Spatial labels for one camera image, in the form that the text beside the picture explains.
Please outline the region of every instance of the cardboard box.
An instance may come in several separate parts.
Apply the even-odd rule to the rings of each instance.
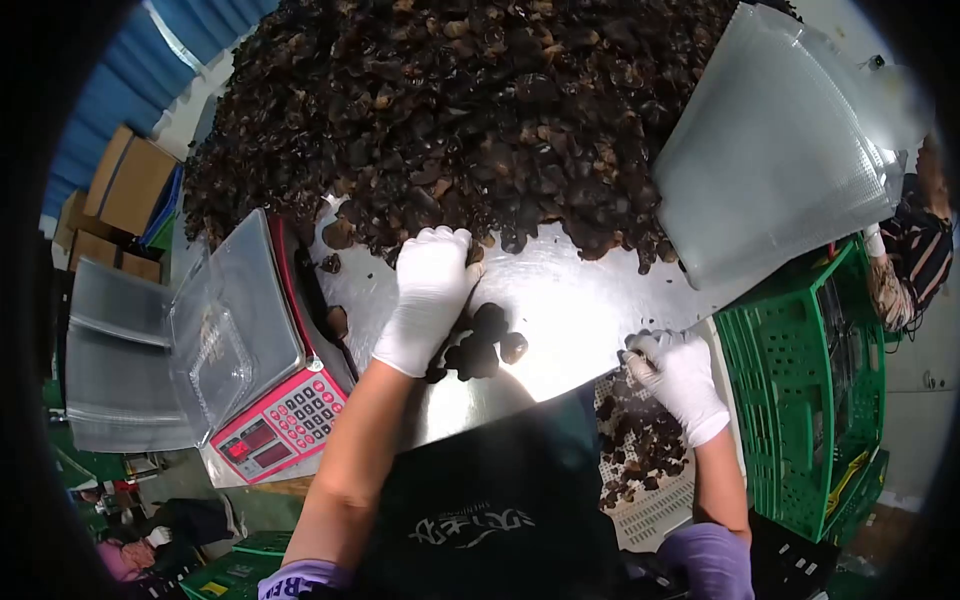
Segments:
[[[175,166],[175,158],[121,125],[97,165],[84,214],[142,235]]]
[[[80,262],[81,256],[86,256],[90,260],[96,260],[108,267],[112,267],[117,260],[118,250],[116,244],[99,238],[89,231],[78,229],[74,233],[73,245],[70,251],[70,271],[77,270],[77,263]]]
[[[142,277],[153,283],[160,283],[160,263],[155,260],[141,258],[124,252],[123,258],[120,260],[120,269],[121,271]]]
[[[113,236],[113,228],[106,223],[97,221],[95,217],[84,214],[86,193],[77,190],[70,194],[63,206],[60,207],[60,219],[57,221],[57,231],[54,233],[56,242],[65,251],[70,251],[73,245],[73,236],[77,229],[89,231],[97,237],[109,240]]]
[[[86,256],[108,267],[120,269],[131,275],[142,277],[153,283],[160,283],[160,263],[148,258],[122,252],[120,248],[107,240],[93,235],[89,231],[78,230],[74,236],[70,253],[70,271],[77,270],[80,257]]]

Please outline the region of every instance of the lavender sleeve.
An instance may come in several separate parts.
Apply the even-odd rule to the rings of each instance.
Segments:
[[[344,589],[353,573],[328,561],[296,561],[282,566],[257,585],[258,600],[297,600],[302,591],[316,585]]]
[[[660,545],[657,558],[684,568],[695,600],[754,600],[750,546],[716,523],[697,523]]]

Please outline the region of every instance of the white perforated tray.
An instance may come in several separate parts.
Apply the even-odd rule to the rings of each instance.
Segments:
[[[693,330],[707,340],[710,346],[713,382],[720,399],[730,409],[731,429],[737,445],[737,461],[746,485],[747,470],[743,463],[743,452],[740,449],[736,405],[733,402],[730,379],[727,375],[723,351],[720,348],[720,339],[716,334],[716,326],[713,324],[713,319],[708,318],[695,325]],[[632,387],[638,385],[630,376],[627,377],[627,382]],[[610,387],[611,382],[605,377],[597,379],[594,385],[594,407],[598,407],[603,397],[610,393]],[[639,393],[640,397],[648,394],[645,390]],[[627,442],[631,441],[631,436],[633,433],[628,434]],[[636,458],[632,450],[626,450],[626,454],[628,460]],[[656,552],[670,532],[692,518],[695,467],[691,449],[687,450],[685,458],[689,459],[689,462],[684,466],[684,471],[675,477],[662,477],[658,482],[660,484],[658,490],[648,492],[640,487],[638,482],[631,482],[631,487],[635,488],[634,501],[627,502],[621,498],[615,508],[604,510],[604,513],[613,519],[616,541],[620,549],[632,552]],[[600,461],[600,474],[605,484],[618,478],[612,470],[612,465],[603,460]]]

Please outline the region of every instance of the blue wall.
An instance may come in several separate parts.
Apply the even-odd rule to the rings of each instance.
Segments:
[[[277,0],[154,0],[180,42],[206,64],[276,8]],[[170,50],[137,6],[96,66],[74,107],[50,167],[43,214],[59,218],[75,189],[89,189],[121,123],[145,137],[195,73]]]

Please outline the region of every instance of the hand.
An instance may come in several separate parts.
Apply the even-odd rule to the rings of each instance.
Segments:
[[[871,258],[880,258],[887,253],[886,246],[883,245],[883,235],[880,233],[880,225],[874,223],[863,230],[863,249]]]
[[[713,388],[710,349],[689,331],[640,333],[627,340],[627,368],[680,422],[689,444],[706,444],[730,422]]]
[[[411,377],[426,367],[464,308],[470,290],[484,273],[483,263],[465,268],[470,233],[420,230],[403,243],[396,260],[396,309],[373,348],[373,358]]]
[[[170,532],[169,527],[154,527],[154,531],[150,532],[150,535],[147,536],[147,541],[151,546],[157,548],[162,546],[165,543],[170,543],[172,540],[173,534]]]

